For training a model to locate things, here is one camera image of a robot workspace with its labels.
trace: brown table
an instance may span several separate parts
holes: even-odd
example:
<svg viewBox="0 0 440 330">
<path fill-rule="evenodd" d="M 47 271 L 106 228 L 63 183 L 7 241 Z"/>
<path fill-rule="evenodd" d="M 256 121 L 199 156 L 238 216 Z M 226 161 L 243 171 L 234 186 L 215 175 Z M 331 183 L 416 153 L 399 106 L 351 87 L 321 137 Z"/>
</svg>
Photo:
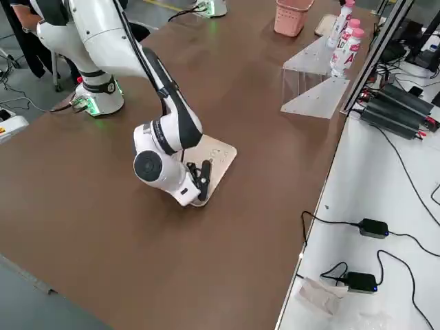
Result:
<svg viewBox="0 0 440 330">
<path fill-rule="evenodd" d="M 133 174 L 133 129 L 161 113 L 140 79 L 120 80 L 117 114 L 47 114 L 0 146 L 0 253 L 115 329 L 272 330 L 281 310 L 300 212 L 315 208 L 344 124 L 281 113 L 281 66 L 339 6 L 316 0 L 297 38 L 273 32 L 275 1 L 228 7 L 146 42 L 204 131 L 239 151 L 205 208 Z M 371 32 L 366 10 L 355 17 Z"/>
</svg>

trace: white table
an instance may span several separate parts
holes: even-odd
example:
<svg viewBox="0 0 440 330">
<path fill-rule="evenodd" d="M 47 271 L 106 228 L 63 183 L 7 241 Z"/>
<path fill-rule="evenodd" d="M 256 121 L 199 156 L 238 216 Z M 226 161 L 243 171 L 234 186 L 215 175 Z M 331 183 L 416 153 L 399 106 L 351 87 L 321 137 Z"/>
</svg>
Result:
<svg viewBox="0 0 440 330">
<path fill-rule="evenodd" d="M 386 134 L 401 153 L 421 197 L 440 219 L 440 207 L 430 199 L 440 182 L 440 148 L 432 147 L 440 146 L 440 132 L 423 142 Z M 377 129 L 356 118 L 347 120 L 316 215 L 327 221 L 358 222 L 365 217 L 385 221 L 390 230 L 412 234 L 425 248 L 440 254 L 440 227 L 419 202 L 394 150 Z M 346 261 L 351 271 L 372 273 L 379 281 L 379 249 L 409 264 L 417 284 L 416 303 L 434 328 L 440 329 L 440 258 L 426 254 L 409 238 L 371 239 L 360 236 L 358 229 L 351 226 L 315 221 L 298 273 L 318 280 L 319 274 Z M 378 292 L 348 293 L 334 320 L 339 325 L 333 328 L 326 328 L 328 320 L 316 317 L 295 299 L 302 281 L 296 277 L 278 322 L 279 329 L 348 330 L 350 319 L 359 312 L 379 311 L 392 318 L 390 329 L 428 329 L 411 302 L 412 282 L 406 267 L 384 254 L 381 259 L 385 275 Z"/>
</svg>

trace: clear acrylic stand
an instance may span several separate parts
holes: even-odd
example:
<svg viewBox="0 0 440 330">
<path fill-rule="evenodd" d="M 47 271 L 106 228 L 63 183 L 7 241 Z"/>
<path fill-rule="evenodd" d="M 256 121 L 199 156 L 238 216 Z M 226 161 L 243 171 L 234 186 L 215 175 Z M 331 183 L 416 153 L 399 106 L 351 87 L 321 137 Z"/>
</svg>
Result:
<svg viewBox="0 0 440 330">
<path fill-rule="evenodd" d="M 322 36 L 283 65 L 282 112 L 330 119 L 349 80 L 330 75 L 333 49 Z"/>
</svg>

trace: pink basket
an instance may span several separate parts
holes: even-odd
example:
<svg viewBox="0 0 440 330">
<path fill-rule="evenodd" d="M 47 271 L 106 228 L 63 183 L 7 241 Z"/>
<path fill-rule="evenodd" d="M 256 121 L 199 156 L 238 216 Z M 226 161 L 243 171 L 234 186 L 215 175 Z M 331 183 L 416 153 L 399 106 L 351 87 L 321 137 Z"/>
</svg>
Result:
<svg viewBox="0 0 440 330">
<path fill-rule="evenodd" d="M 276 0 L 275 32 L 297 36 L 315 0 Z"/>
</svg>

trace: black electronic device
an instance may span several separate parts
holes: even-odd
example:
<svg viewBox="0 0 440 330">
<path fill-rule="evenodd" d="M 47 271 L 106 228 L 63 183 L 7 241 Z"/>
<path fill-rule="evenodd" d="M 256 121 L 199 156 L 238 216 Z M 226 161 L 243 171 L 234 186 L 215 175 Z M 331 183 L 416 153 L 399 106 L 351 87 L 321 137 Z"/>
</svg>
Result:
<svg viewBox="0 0 440 330">
<path fill-rule="evenodd" d="M 363 219 L 359 222 L 359 233 L 374 239 L 385 239 L 390 234 L 386 222 L 372 219 Z"/>
<path fill-rule="evenodd" d="M 432 99 L 431 103 L 436 107 L 440 107 L 440 92 Z"/>
<path fill-rule="evenodd" d="M 419 97 L 423 93 L 422 88 L 418 88 L 416 86 L 412 86 L 411 89 L 408 91 L 409 94 L 414 95 L 416 97 Z"/>
<path fill-rule="evenodd" d="M 436 120 L 432 118 L 427 118 L 423 125 L 431 132 L 435 133 L 438 129 L 440 129 L 440 122 L 437 122 Z"/>
<path fill-rule="evenodd" d="M 394 32 L 393 40 L 403 42 L 409 47 L 414 47 L 423 34 L 421 31 L 423 26 L 421 23 L 405 18 Z"/>
<path fill-rule="evenodd" d="M 440 65 L 440 47 L 437 51 L 431 52 L 429 50 L 422 51 L 424 45 L 428 42 L 429 38 L 435 33 L 440 25 L 440 11 L 435 15 L 430 25 L 426 28 L 425 32 L 421 35 L 419 40 L 411 47 L 409 54 L 405 61 L 424 67 L 431 72 L 437 72 Z"/>
<path fill-rule="evenodd" d="M 377 98 L 420 116 L 420 120 L 424 120 L 426 116 L 429 116 L 434 107 L 432 104 L 392 84 L 383 86 L 378 91 Z"/>
<path fill-rule="evenodd" d="M 4 109 L 0 109 L 0 122 L 4 122 L 11 118 L 11 114 Z"/>
<path fill-rule="evenodd" d="M 378 98 L 368 102 L 362 112 L 361 119 L 408 140 L 414 139 L 417 136 L 422 122 L 419 116 L 402 110 L 396 104 L 390 104 Z"/>
<path fill-rule="evenodd" d="M 346 275 L 344 284 L 349 287 L 350 292 L 359 294 L 374 294 L 377 292 L 376 277 L 372 274 L 349 272 Z"/>
<path fill-rule="evenodd" d="M 398 43 L 397 41 L 390 41 L 380 56 L 380 60 L 384 63 L 390 63 L 402 58 L 405 56 L 405 54 L 406 49 L 401 43 Z"/>
</svg>

